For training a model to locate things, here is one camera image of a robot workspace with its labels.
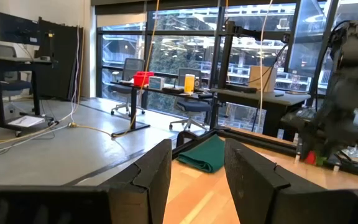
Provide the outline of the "green folded cloth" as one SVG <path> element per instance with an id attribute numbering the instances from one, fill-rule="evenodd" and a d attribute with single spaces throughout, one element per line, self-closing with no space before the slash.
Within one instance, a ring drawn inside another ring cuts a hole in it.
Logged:
<path id="1" fill-rule="evenodd" d="M 178 155 L 177 161 L 207 173 L 215 173 L 224 165 L 224 141 L 214 135 L 193 149 Z"/>

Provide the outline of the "black partition panel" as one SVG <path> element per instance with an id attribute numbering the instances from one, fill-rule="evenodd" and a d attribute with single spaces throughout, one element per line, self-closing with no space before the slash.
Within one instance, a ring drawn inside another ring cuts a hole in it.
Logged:
<path id="1" fill-rule="evenodd" d="M 49 56 L 52 66 L 44 67 L 37 74 L 39 95 L 70 101 L 74 94 L 76 69 L 81 65 L 83 28 L 64 26 L 39 19 L 40 48 L 35 56 Z"/>

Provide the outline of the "black desk monitor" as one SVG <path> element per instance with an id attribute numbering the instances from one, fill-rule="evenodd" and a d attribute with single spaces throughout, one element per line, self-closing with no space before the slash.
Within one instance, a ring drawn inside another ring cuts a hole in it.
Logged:
<path id="1" fill-rule="evenodd" d="M 0 12 L 0 41 L 39 46 L 39 22 Z"/>

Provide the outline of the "white paper sheet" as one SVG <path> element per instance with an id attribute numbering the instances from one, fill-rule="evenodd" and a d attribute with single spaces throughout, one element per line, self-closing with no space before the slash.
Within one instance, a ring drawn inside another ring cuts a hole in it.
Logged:
<path id="1" fill-rule="evenodd" d="M 35 126 L 37 124 L 43 123 L 45 118 L 43 117 L 35 117 L 35 116 L 22 116 L 8 123 L 8 125 L 18 126 L 22 128 L 29 128 L 31 126 Z"/>

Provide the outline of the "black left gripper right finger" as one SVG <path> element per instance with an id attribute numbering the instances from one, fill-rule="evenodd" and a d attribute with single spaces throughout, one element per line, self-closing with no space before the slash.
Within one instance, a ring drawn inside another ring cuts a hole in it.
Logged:
<path id="1" fill-rule="evenodd" d="M 301 224 L 312 213 L 278 196 L 325 190 L 231 138 L 224 143 L 224 168 L 241 224 Z"/>

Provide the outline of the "red plastic bin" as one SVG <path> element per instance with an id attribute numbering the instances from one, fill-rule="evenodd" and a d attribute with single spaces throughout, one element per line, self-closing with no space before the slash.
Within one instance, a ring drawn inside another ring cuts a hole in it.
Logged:
<path id="1" fill-rule="evenodd" d="M 142 87 L 144 85 L 148 85 L 149 84 L 149 79 L 152 76 L 154 76 L 154 72 L 138 71 L 138 72 L 136 72 L 136 74 L 133 77 L 134 85 L 139 86 L 139 87 Z"/>

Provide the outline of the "small red green object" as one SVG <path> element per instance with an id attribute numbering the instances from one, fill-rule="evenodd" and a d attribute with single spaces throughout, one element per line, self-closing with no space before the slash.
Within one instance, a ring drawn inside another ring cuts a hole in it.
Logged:
<path id="1" fill-rule="evenodd" d="M 310 151 L 307 154 L 304 163 L 309 165 L 322 166 L 326 160 L 327 157 L 322 156 L 320 153 L 316 151 Z"/>

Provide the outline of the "mesh office chair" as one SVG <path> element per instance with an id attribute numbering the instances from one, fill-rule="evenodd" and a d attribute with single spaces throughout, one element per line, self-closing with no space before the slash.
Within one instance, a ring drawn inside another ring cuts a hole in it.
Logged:
<path id="1" fill-rule="evenodd" d="M 122 71 L 122 77 L 117 82 L 111 82 L 111 85 L 108 87 L 108 90 L 111 93 L 118 93 L 119 95 L 126 97 L 126 102 L 120 105 L 117 105 L 115 108 L 111 109 L 111 115 L 114 115 L 114 112 L 120 108 L 125 108 L 128 112 L 128 116 L 131 116 L 131 111 L 129 106 L 131 105 L 131 91 L 132 88 L 126 86 L 126 83 L 130 83 L 134 75 L 137 72 L 140 72 L 143 69 L 144 60 L 136 58 L 126 58 L 124 62 L 124 67 Z"/>
<path id="2" fill-rule="evenodd" d="M 193 74 L 195 75 L 195 90 L 201 86 L 201 71 L 197 69 L 192 68 L 179 68 L 179 74 L 178 74 L 178 83 L 180 86 L 184 86 L 185 83 L 185 75 L 186 74 Z M 172 130 L 173 124 L 175 123 L 181 123 L 182 125 L 186 124 L 184 127 L 184 130 L 190 129 L 191 125 L 194 124 L 195 126 L 198 126 L 202 128 L 203 130 L 207 131 L 208 129 L 205 127 L 204 123 L 198 123 L 194 116 L 201 114 L 202 112 L 210 112 L 211 111 L 211 105 L 206 102 L 202 101 L 196 101 L 196 100 L 186 100 L 184 98 L 178 98 L 175 100 L 174 107 L 177 110 L 180 110 L 184 112 L 187 115 L 187 119 L 179 120 L 171 122 L 169 125 L 169 129 Z"/>

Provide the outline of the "white teal box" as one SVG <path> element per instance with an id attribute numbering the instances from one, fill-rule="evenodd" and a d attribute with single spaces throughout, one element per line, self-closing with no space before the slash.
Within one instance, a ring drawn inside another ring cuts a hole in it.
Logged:
<path id="1" fill-rule="evenodd" d="M 165 85 L 165 78 L 158 76 L 149 77 L 149 88 L 153 90 L 162 90 Z"/>

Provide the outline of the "grey robot station table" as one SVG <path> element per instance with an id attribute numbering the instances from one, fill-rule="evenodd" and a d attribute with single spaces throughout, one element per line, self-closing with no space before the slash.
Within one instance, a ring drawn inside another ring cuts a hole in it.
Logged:
<path id="1" fill-rule="evenodd" d="M 225 103 L 259 108 L 260 93 L 243 93 L 239 91 L 213 88 L 218 100 Z M 280 129 L 280 120 L 292 109 L 301 108 L 303 103 L 310 99 L 309 94 L 292 95 L 285 91 L 263 93 L 262 109 L 266 111 L 262 134 L 277 137 Z"/>

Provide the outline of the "cardboard box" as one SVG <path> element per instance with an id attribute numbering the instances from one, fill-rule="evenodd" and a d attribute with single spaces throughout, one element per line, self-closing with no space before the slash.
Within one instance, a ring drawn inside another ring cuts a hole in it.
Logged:
<path id="1" fill-rule="evenodd" d="M 273 92 L 277 77 L 277 68 L 252 65 L 249 72 L 248 87 L 262 90 L 263 92 Z"/>

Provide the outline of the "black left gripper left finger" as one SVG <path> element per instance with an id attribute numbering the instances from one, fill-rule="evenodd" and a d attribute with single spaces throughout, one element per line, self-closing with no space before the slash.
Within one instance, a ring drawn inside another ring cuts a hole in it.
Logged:
<path id="1" fill-rule="evenodd" d="M 164 139 L 103 182 L 111 224 L 162 224 L 172 171 L 172 140 Z"/>

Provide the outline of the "black station gantry frame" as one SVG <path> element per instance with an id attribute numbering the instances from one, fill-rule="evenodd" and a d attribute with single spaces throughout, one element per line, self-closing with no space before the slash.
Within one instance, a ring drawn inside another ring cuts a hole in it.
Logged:
<path id="1" fill-rule="evenodd" d="M 247 83 L 242 84 L 242 85 L 232 85 L 232 84 L 229 84 L 226 80 L 227 80 L 227 76 L 228 76 L 229 57 L 230 57 L 233 38 L 234 37 L 251 37 L 251 38 L 254 38 L 255 40 L 260 41 L 260 43 L 261 43 L 260 46 L 262 46 L 264 34 L 265 34 L 264 28 L 262 28 L 262 30 L 260 30 L 260 31 L 248 30 L 248 29 L 242 28 L 240 26 L 236 26 L 234 21 L 226 22 L 225 31 L 221 34 L 221 35 L 225 36 L 225 44 L 224 44 L 224 48 L 223 48 L 222 63 L 221 63 L 221 68 L 220 68 L 220 72 L 219 72 L 219 80 L 218 80 L 218 88 L 219 89 L 240 91 L 240 92 L 244 92 L 244 93 L 257 93 L 258 91 L 263 93 L 262 90 L 248 87 Z M 287 47 L 290 42 L 290 38 L 291 38 L 290 33 L 284 32 L 283 34 L 279 34 L 278 36 L 281 37 L 280 41 L 283 42 L 285 45 L 279 51 L 278 55 L 275 57 L 275 61 L 269 67 L 274 67 L 279 56 L 281 56 L 285 47 Z"/>

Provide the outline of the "yellow container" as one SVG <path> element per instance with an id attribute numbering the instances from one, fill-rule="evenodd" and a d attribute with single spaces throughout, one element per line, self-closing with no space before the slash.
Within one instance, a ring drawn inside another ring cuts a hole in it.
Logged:
<path id="1" fill-rule="evenodd" d="M 194 92 L 195 89 L 195 75 L 193 74 L 186 74 L 185 75 L 185 83 L 184 83 L 184 92 L 191 94 Z"/>

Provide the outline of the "black long desk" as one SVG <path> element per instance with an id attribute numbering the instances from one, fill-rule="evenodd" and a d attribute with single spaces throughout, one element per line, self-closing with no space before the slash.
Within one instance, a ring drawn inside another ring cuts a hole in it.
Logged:
<path id="1" fill-rule="evenodd" d="M 155 89 L 152 89 L 152 88 L 148 88 L 146 86 L 135 86 L 130 81 L 112 82 L 112 84 L 128 87 L 128 88 L 131 89 L 130 98 L 129 98 L 130 99 L 130 102 L 129 102 L 129 106 L 130 106 L 130 108 L 129 108 L 130 125 L 129 125 L 128 129 L 125 129 L 123 131 L 119 131 L 119 132 L 116 132 L 116 133 L 112 133 L 111 134 L 112 138 L 122 137 L 122 136 L 125 136 L 128 133 L 131 133 L 131 132 L 134 132 L 134 131 L 138 131 L 138 130 L 150 127 L 149 124 L 143 124 L 142 126 L 139 126 L 139 127 L 136 126 L 137 91 L 139 91 L 139 93 L 142 93 L 143 91 L 152 91 L 152 92 L 161 93 L 161 94 L 164 94 L 164 95 L 171 95 L 171 96 L 175 96 L 175 97 L 178 97 L 178 98 L 184 98 L 186 100 L 196 100 L 196 101 L 202 101 L 202 102 L 206 102 L 206 103 L 209 103 L 209 100 L 213 97 L 212 93 L 197 95 L 195 93 L 192 93 L 192 94 L 174 93 L 172 91 L 167 91 L 166 89 L 155 90 Z"/>

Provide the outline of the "grey office chair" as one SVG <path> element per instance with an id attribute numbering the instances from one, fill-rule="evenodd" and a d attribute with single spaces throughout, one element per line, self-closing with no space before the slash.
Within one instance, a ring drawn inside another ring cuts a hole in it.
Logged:
<path id="1" fill-rule="evenodd" d="M 16 58 L 17 54 L 15 48 L 8 45 L 0 45 L 0 57 Z M 16 109 L 16 107 L 12 105 L 11 98 L 20 95 L 25 89 L 32 88 L 30 82 L 21 80 L 21 74 L 17 71 L 6 72 L 3 74 L 1 76 L 0 84 L 2 87 L 2 95 L 8 97 L 10 113 L 13 113 Z"/>

